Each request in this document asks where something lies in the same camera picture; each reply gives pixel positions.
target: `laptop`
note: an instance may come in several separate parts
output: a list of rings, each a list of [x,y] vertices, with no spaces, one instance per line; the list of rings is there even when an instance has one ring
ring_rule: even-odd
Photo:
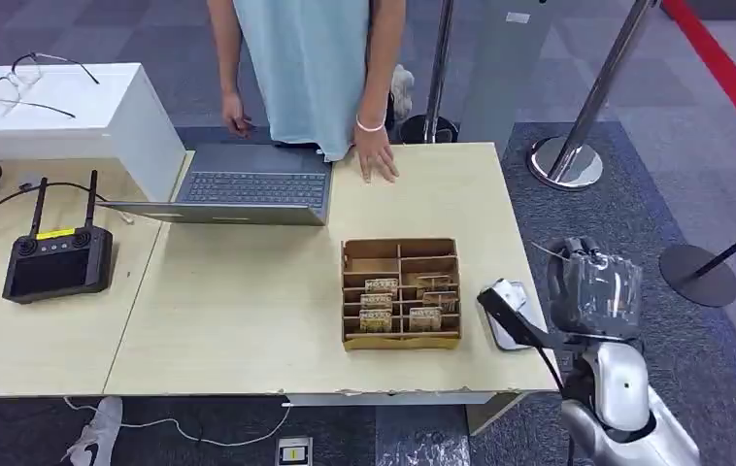
[[[210,144],[197,148],[176,202],[97,205],[175,223],[322,226],[331,164],[316,150]]]

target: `eyeglasses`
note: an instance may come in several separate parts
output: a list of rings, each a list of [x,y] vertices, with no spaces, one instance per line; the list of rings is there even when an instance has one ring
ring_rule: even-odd
[[[34,104],[32,102],[22,102],[21,95],[19,94],[19,87],[21,85],[30,86],[36,83],[42,78],[42,69],[39,67],[37,58],[49,58],[52,60],[64,61],[66,63],[74,63],[80,65],[85,73],[90,76],[94,83],[99,84],[99,81],[87,71],[87,68],[82,65],[79,61],[69,60],[68,58],[62,58],[61,56],[48,55],[46,53],[38,53],[32,51],[27,55],[23,55],[17,58],[17,61],[11,65],[11,72],[0,78],[0,102],[6,106],[13,108],[17,104],[30,105],[31,107],[39,107],[41,109],[53,110],[66,115],[71,118],[77,116],[64,110],[56,109],[49,105]]]

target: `white box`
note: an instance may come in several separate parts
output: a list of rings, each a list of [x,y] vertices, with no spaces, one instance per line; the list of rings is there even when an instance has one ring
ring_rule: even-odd
[[[118,158],[149,201],[170,200],[185,149],[139,63],[41,66],[20,85],[22,102],[0,103],[0,159]],[[0,66],[0,77],[11,72]]]

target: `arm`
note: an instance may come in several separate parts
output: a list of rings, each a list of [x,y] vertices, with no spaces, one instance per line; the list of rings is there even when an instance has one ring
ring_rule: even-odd
[[[382,129],[369,132],[355,125],[353,141],[365,181],[371,181],[372,168],[376,167],[383,178],[393,183],[399,172],[393,162],[393,152],[383,123],[391,77],[405,28],[405,0],[372,0],[371,5],[368,70],[357,117],[366,128]]]
[[[359,121],[365,126],[376,127],[385,122],[391,76],[405,28],[405,0],[373,0],[371,3],[368,73],[359,106]]]
[[[228,129],[248,136],[249,118],[245,115],[237,89],[242,29],[239,25],[234,0],[207,0],[214,42],[217,45],[219,87],[222,92],[222,119]]]

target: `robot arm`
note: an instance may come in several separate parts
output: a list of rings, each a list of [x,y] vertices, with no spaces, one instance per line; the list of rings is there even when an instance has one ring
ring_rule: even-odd
[[[598,343],[585,351],[583,361],[593,374],[592,403],[563,393],[562,425],[597,466],[700,464],[697,445],[648,385],[636,349]],[[570,377],[581,376],[575,370]],[[569,378],[564,391],[575,383]]]
[[[597,466],[694,466],[697,445],[648,381],[643,356],[628,344],[636,334],[640,269],[602,254],[589,238],[552,248],[552,322],[568,334],[549,334],[508,303],[498,281],[477,300],[520,345],[574,353],[561,390],[562,423]]]

